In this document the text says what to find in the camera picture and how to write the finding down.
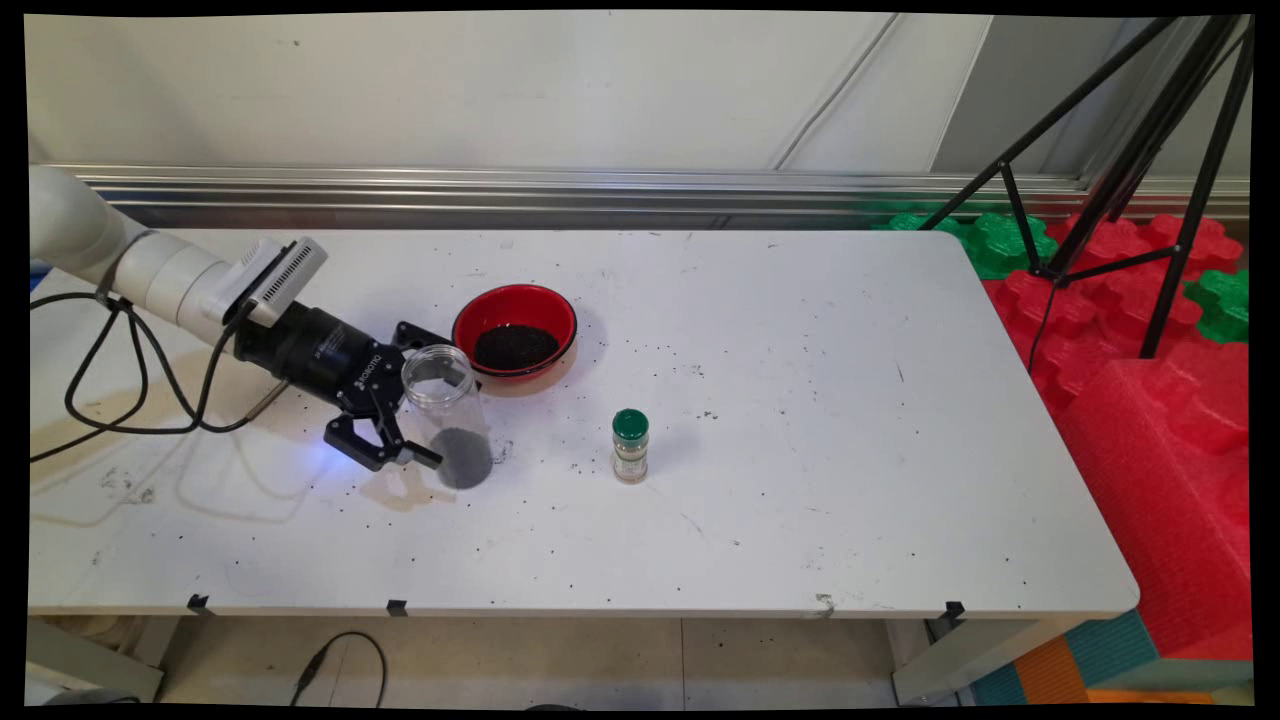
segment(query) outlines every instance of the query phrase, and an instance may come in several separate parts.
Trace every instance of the jar lid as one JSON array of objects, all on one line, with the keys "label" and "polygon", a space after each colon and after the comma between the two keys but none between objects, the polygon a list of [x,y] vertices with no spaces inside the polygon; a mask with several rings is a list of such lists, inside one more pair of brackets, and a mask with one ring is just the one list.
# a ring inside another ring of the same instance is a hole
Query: jar lid
[{"label": "jar lid", "polygon": [[622,439],[640,439],[649,432],[649,418],[644,413],[627,407],[613,416],[613,434]]}]

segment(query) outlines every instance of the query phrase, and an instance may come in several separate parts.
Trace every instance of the black granules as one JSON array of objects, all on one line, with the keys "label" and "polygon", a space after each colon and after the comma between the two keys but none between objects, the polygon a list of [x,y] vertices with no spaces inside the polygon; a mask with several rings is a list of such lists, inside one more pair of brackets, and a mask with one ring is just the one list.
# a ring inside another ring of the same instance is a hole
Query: black granules
[{"label": "black granules", "polygon": [[489,470],[493,470],[489,441],[471,430],[444,428],[435,433],[429,448],[444,457],[435,471],[445,487],[474,488],[489,477]]},{"label": "black granules", "polygon": [[552,333],[529,325],[502,325],[476,340],[476,363],[494,370],[524,370],[559,350]]}]

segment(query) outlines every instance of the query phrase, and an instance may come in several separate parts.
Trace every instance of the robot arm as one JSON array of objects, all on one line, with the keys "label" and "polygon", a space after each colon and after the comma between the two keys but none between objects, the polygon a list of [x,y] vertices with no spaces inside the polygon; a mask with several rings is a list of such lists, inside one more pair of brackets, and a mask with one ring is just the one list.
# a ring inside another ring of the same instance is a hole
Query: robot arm
[{"label": "robot arm", "polygon": [[[296,302],[326,258],[312,240],[288,247],[259,241],[232,264],[138,224],[59,169],[29,165],[28,184],[32,258],[93,284],[109,282],[105,290],[210,345],[251,304],[236,328],[234,357],[337,406],[342,413],[325,424],[329,445],[370,470],[388,461],[440,464],[439,455],[404,439],[396,411],[404,396],[403,351],[449,341],[402,322],[392,343],[381,345]],[[364,419],[374,423],[381,445],[356,434],[355,423]]]}]

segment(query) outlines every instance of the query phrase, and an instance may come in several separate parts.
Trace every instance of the white wall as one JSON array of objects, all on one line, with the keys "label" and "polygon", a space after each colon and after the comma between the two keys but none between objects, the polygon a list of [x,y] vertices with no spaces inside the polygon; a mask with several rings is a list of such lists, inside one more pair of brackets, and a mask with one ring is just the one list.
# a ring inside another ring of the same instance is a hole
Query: white wall
[{"label": "white wall", "polygon": [[[26,17],[28,154],[762,170],[884,13]],[[927,172],[987,15],[909,14],[787,169]]]}]

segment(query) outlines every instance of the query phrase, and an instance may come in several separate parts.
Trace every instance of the cable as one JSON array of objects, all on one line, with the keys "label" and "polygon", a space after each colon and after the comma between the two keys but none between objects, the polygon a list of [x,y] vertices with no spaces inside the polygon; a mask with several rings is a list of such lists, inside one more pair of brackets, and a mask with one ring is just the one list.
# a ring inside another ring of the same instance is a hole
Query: cable
[{"label": "cable", "polygon": [[[250,410],[250,413],[246,414],[244,418],[242,418],[241,420],[237,420],[236,423],[232,423],[230,425],[211,425],[211,424],[206,423],[205,419],[204,419],[204,416],[205,416],[205,409],[206,409],[207,402],[209,402],[209,392],[210,392],[210,388],[212,387],[214,372],[218,368],[218,361],[221,357],[223,348],[227,346],[227,342],[230,341],[232,337],[234,337],[236,331],[244,322],[244,319],[248,316],[248,314],[252,313],[253,307],[256,306],[256,304],[253,304],[253,302],[246,302],[239,309],[239,311],[237,311],[237,314],[227,324],[227,327],[223,331],[223,334],[219,337],[218,342],[214,345],[214,352],[210,356],[209,365],[205,369],[205,378],[204,378],[204,382],[201,384],[200,398],[198,398],[198,401],[196,404],[196,407],[192,409],[191,402],[187,400],[187,396],[182,392],[182,386],[178,384],[178,378],[173,373],[173,368],[169,364],[169,357],[165,355],[164,348],[160,347],[160,341],[156,340],[155,333],[151,332],[151,328],[147,325],[146,320],[143,320],[137,314],[137,311],[133,310],[133,305],[128,300],[124,300],[124,299],[114,299],[113,300],[110,297],[106,297],[106,296],[102,296],[102,295],[97,295],[97,293],[90,293],[90,292],[64,292],[64,293],[50,295],[47,297],[42,297],[40,300],[36,300],[35,302],[31,304],[31,310],[37,310],[40,307],[44,307],[45,305],[50,305],[52,302],[67,301],[67,300],[96,300],[96,301],[101,302],[105,307],[108,307],[111,311],[111,314],[106,319],[106,323],[102,325],[102,331],[99,332],[99,336],[93,341],[93,345],[90,347],[88,352],[84,355],[84,360],[81,363],[79,368],[76,372],[76,375],[72,378],[72,383],[70,383],[70,386],[68,386],[67,393],[65,393],[65,396],[63,398],[63,404],[67,407],[67,411],[73,418],[76,418],[81,423],[83,423],[83,424],[86,424],[86,425],[88,425],[91,428],[95,428],[95,429],[93,429],[93,432],[86,433],[86,434],[83,434],[83,436],[81,436],[81,437],[78,437],[78,438],[76,438],[76,439],[73,439],[70,442],[63,443],[63,445],[60,445],[58,447],[54,447],[51,450],[46,450],[46,451],[44,451],[44,452],[38,454],[38,455],[32,456],[31,457],[31,462],[32,464],[38,462],[41,460],[45,460],[47,457],[52,457],[54,455],[58,455],[59,452],[70,450],[72,447],[76,447],[76,446],[83,443],[83,442],[86,442],[88,439],[92,439],[92,438],[95,438],[95,437],[97,437],[97,436],[100,436],[100,434],[102,434],[105,432],[116,432],[116,433],[125,433],[125,434],[184,434],[184,433],[189,433],[189,432],[193,432],[197,428],[200,428],[200,429],[205,429],[205,430],[211,432],[211,433],[228,433],[228,432],[232,432],[232,430],[236,430],[238,428],[244,427],[246,424],[248,424],[250,421],[252,421],[255,418],[257,418],[257,415],[268,405],[270,405],[271,401],[274,401],[280,395],[280,392],[284,391],[285,387],[288,387],[288,382],[279,383],[275,388],[271,389],[271,392],[269,392],[261,401],[259,401],[259,404],[255,405],[253,409]],[[79,383],[81,383],[81,380],[84,377],[84,373],[88,370],[88,366],[92,364],[93,357],[97,355],[99,350],[101,350],[102,343],[106,341],[106,336],[110,333],[111,327],[115,324],[115,320],[116,320],[116,318],[119,316],[120,313],[125,314],[128,316],[128,319],[129,319],[129,336],[131,336],[131,340],[133,341],[133,351],[134,351],[134,355],[137,356],[137,360],[138,360],[138,373],[141,375],[141,389],[138,391],[138,400],[133,404],[133,407],[131,407],[125,414],[123,414],[119,418],[111,420],[110,423],[101,423],[101,421],[86,418],[82,413],[79,413],[79,410],[76,409],[73,401],[74,401],[76,391],[78,389]],[[142,409],[142,405],[146,402],[147,391],[148,391],[148,387],[150,387],[148,378],[147,378],[147,370],[146,370],[146,357],[142,354],[142,343],[138,340],[138,329],[142,331],[142,334],[146,336],[147,342],[151,345],[151,348],[155,351],[156,357],[160,361],[160,368],[164,372],[165,379],[169,383],[169,387],[173,389],[174,396],[178,400],[178,404],[182,406],[183,413],[186,413],[186,415],[188,418],[191,418],[191,423],[189,424],[187,424],[184,427],[180,427],[180,428],[134,428],[134,427],[125,427],[125,425],[123,425],[123,423],[125,420],[128,420],[138,410]]]},{"label": "cable", "polygon": [[324,665],[324,659],[329,653],[329,646],[332,646],[334,641],[337,641],[338,638],[344,638],[347,635],[360,635],[366,641],[369,641],[369,644],[374,646],[374,650],[378,651],[378,660],[380,660],[383,664],[383,683],[378,688],[378,702],[374,703],[374,707],[383,706],[383,694],[387,693],[387,655],[383,653],[383,647],[378,644],[378,641],[375,641],[366,633],[361,633],[360,630],[346,630],[329,638],[329,642],[324,643],[324,647],[321,647],[319,652],[311,656],[311,661],[307,662],[307,666],[302,669],[302,675],[298,676],[298,683],[297,685],[294,685],[293,700],[289,701],[291,707],[298,703],[298,697],[302,696],[302,691],[307,689],[307,685],[311,684],[311,680],[316,678],[316,673],[320,671],[320,666]]},{"label": "cable", "polygon": [[867,46],[867,50],[863,50],[863,54],[858,58],[854,65],[849,68],[849,72],[845,73],[845,79],[840,81],[840,85],[836,86],[836,90],[827,96],[827,100],[822,104],[820,108],[818,108],[818,111],[810,115],[809,119],[805,122],[804,127],[800,128],[800,132],[796,135],[795,140],[792,140],[791,145],[787,146],[787,151],[782,154],[782,159],[778,160],[776,165],[773,165],[774,170],[781,170],[782,165],[785,165],[787,160],[791,159],[791,154],[795,151],[796,146],[800,145],[800,141],[804,140],[804,136],[809,132],[809,128],[813,127],[813,123],[818,122],[818,118],[820,118],[822,114],[827,111],[827,108],[831,106],[831,104],[836,100],[836,97],[840,97],[840,94],[844,92],[845,86],[849,85],[849,81],[854,79],[854,74],[858,73],[858,69],[863,67],[863,64],[867,61],[867,58],[870,58],[870,54],[876,50],[881,40],[884,37],[884,33],[887,33],[888,28],[891,28],[893,23],[897,22],[899,15],[901,14],[902,13],[893,13],[892,15],[888,17],[888,20],[886,20],[884,24],[881,26],[881,29],[878,33],[876,33],[876,37],[872,40],[872,44]]},{"label": "cable", "polygon": [[1044,304],[1044,318],[1041,319],[1041,327],[1036,331],[1036,340],[1032,341],[1032,351],[1027,354],[1027,374],[1032,374],[1032,369],[1036,368],[1036,346],[1039,345],[1039,336],[1044,334],[1044,327],[1048,325],[1048,314],[1053,309],[1053,295],[1057,292],[1057,283],[1055,282],[1048,290],[1048,302]]},{"label": "cable", "polygon": [[[102,325],[102,332],[99,336],[100,338],[105,338],[106,334],[111,331],[111,325],[115,323],[115,318],[119,316],[119,314],[120,314],[119,310],[113,310],[111,311],[111,315],[106,319],[106,324]],[[147,363],[146,363],[146,359],[142,356],[142,343],[138,342],[138,327],[133,322],[132,318],[129,319],[129,337],[131,337],[131,340],[133,340],[133,352],[134,352],[134,355],[138,359],[138,374],[141,375],[142,389],[138,392],[138,400],[137,400],[137,402],[133,404],[133,407],[131,407],[127,413],[124,413],[124,415],[120,415],[115,420],[111,420],[113,423],[123,423],[123,421],[128,420],[138,410],[141,410],[142,405],[147,401]],[[46,451],[41,452],[40,455],[33,456],[31,459],[31,461],[32,462],[40,462],[41,460],[44,460],[46,457],[52,457],[54,455],[58,455],[59,452],[63,452],[63,451],[67,451],[67,450],[70,450],[70,448],[81,445],[82,442],[87,442],[90,439],[93,439],[93,438],[96,438],[97,436],[100,436],[100,434],[102,434],[105,432],[106,432],[105,429],[99,428],[99,429],[96,429],[93,432],[90,432],[90,433],[86,433],[86,434],[83,434],[83,436],[81,436],[81,437],[78,437],[78,438],[76,438],[76,439],[73,439],[70,442],[65,442],[63,445],[59,445],[58,447],[54,447],[51,450],[46,450]]]},{"label": "cable", "polygon": [[[205,407],[209,404],[209,389],[214,384],[214,370],[218,369],[218,360],[221,359],[223,348],[227,346],[227,342],[230,341],[230,338],[236,334],[236,329],[239,328],[239,324],[242,322],[244,322],[244,318],[247,318],[248,314],[257,305],[255,302],[252,302],[252,301],[251,302],[246,302],[236,313],[236,316],[232,318],[232,320],[229,323],[227,323],[227,327],[223,328],[223,334],[218,338],[218,342],[214,343],[214,354],[209,357],[209,365],[205,368],[205,380],[200,386],[200,400],[196,402],[196,411],[195,413],[189,413],[188,411],[188,415],[191,416],[191,423],[189,424],[187,424],[187,425],[184,425],[182,428],[127,428],[127,427],[122,427],[122,425],[113,425],[113,424],[109,424],[109,423],[99,423],[97,420],[92,420],[90,418],[86,418],[83,414],[81,414],[79,410],[76,409],[76,405],[74,405],[76,391],[79,388],[79,383],[84,378],[84,372],[88,370],[90,363],[93,361],[93,356],[97,355],[97,350],[99,350],[99,347],[101,347],[102,340],[104,340],[105,336],[100,336],[99,337],[97,342],[93,343],[93,347],[91,347],[90,351],[88,351],[88,354],[84,356],[84,361],[81,363],[79,369],[76,370],[76,375],[72,377],[72,383],[67,387],[67,395],[63,398],[63,405],[67,407],[67,413],[69,413],[72,418],[76,418],[77,420],[79,420],[81,423],[84,423],[86,425],[88,425],[91,428],[110,429],[111,432],[116,432],[116,433],[134,433],[134,434],[145,434],[145,436],[172,436],[172,434],[189,433],[189,432],[195,430],[196,428],[202,427],[204,425],[204,420],[205,420]],[[147,333],[147,340],[148,341],[154,340],[154,336],[151,336],[150,333]],[[163,354],[163,351],[160,350],[159,342],[155,342],[154,347],[156,350],[156,355],[161,355]],[[170,374],[173,372],[168,366],[169,365],[168,364],[168,359],[163,363],[163,365],[165,366],[165,373],[166,374]],[[182,389],[178,387],[177,379],[173,380],[173,387],[174,387],[174,392],[180,396],[182,395]],[[186,397],[183,397],[179,402],[182,402],[184,410],[189,409],[189,405],[186,402]]]}]

